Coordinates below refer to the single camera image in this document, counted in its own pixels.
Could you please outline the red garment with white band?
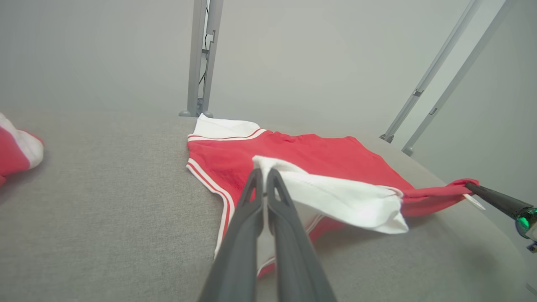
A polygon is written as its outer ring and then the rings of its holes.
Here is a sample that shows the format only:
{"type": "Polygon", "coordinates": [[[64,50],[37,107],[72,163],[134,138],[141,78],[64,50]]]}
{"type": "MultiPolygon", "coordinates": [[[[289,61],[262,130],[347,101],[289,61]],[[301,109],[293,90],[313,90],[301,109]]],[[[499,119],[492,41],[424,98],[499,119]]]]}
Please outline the red garment with white band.
{"type": "Polygon", "coordinates": [[[16,128],[0,113],[0,187],[8,176],[35,168],[43,158],[42,139],[16,128]]]}

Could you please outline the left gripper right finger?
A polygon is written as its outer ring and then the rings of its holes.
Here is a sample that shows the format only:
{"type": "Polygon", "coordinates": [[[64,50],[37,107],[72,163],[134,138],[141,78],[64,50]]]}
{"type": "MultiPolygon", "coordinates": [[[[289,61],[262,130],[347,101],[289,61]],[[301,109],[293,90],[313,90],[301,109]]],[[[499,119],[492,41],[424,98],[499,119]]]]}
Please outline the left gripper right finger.
{"type": "Polygon", "coordinates": [[[278,170],[268,173],[266,192],[279,302],[337,302],[278,170]]]}

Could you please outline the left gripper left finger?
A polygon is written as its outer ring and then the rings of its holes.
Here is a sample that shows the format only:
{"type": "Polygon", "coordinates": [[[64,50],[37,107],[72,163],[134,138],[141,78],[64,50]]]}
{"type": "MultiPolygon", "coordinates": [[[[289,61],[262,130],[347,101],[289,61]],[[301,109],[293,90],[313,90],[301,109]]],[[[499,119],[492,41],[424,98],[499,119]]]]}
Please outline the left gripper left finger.
{"type": "Polygon", "coordinates": [[[224,236],[199,302],[254,302],[257,239],[263,229],[263,176],[254,169],[224,236]]]}

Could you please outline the red jersey with black numerals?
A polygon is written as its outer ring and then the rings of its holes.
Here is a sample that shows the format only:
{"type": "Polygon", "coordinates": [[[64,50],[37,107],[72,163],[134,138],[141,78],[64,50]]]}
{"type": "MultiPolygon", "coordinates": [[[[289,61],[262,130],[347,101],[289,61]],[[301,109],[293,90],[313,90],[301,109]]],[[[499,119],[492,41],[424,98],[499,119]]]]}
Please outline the red jersey with black numerals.
{"type": "Polygon", "coordinates": [[[251,171],[263,180],[276,169],[312,241],[346,225],[383,234],[404,234],[406,217],[449,208],[471,194],[461,179],[445,187],[416,189],[357,139],[291,136],[254,122],[200,115],[188,136],[186,167],[223,200],[218,253],[251,171]]]}

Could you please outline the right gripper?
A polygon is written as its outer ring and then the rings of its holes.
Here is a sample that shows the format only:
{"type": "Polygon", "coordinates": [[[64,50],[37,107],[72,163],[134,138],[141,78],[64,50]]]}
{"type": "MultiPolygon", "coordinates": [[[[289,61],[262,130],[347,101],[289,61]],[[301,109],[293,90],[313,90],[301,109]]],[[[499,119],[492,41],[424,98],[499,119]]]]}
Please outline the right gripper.
{"type": "Polygon", "coordinates": [[[466,183],[465,186],[474,195],[514,219],[518,234],[531,241],[526,248],[531,253],[537,253],[537,208],[514,197],[481,187],[481,185],[466,183]]]}

